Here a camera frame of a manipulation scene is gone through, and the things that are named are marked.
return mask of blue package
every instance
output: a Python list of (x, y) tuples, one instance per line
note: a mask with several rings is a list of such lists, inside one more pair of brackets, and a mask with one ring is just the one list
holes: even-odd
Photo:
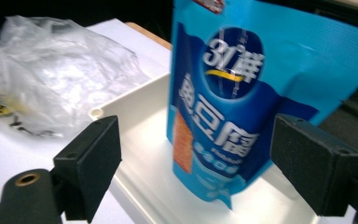
[(277, 113), (317, 125), (358, 88), (358, 28), (255, 0), (175, 0), (167, 137), (204, 201), (271, 165)]

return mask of plastic pouch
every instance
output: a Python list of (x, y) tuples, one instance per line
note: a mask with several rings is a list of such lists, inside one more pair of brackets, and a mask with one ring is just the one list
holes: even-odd
[(167, 136), (204, 201), (260, 176), (277, 113), (317, 125), (358, 88), (358, 28), (254, 0), (176, 0)]
[(132, 51), (73, 21), (8, 17), (0, 33), (0, 116), (27, 133), (77, 133), (148, 79)]

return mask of clear plastic bag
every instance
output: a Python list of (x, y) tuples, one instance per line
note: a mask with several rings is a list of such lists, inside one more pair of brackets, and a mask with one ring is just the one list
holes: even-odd
[(90, 108), (149, 79), (136, 55), (73, 21), (8, 17), (0, 34), (0, 116), (37, 135), (77, 133)]

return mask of dark background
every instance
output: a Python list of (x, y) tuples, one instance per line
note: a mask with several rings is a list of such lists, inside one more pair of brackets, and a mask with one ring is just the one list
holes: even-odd
[(117, 18), (170, 41), (172, 5), (173, 0), (0, 0), (0, 28), (13, 15), (69, 19), (82, 26)]

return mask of white tray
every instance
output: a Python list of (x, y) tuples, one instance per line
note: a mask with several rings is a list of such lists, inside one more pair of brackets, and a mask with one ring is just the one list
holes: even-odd
[(276, 166), (232, 197), (233, 210), (206, 203), (173, 174), (165, 136), (169, 76), (90, 111), (118, 115), (123, 162), (111, 192), (135, 223), (317, 223), (319, 218)]

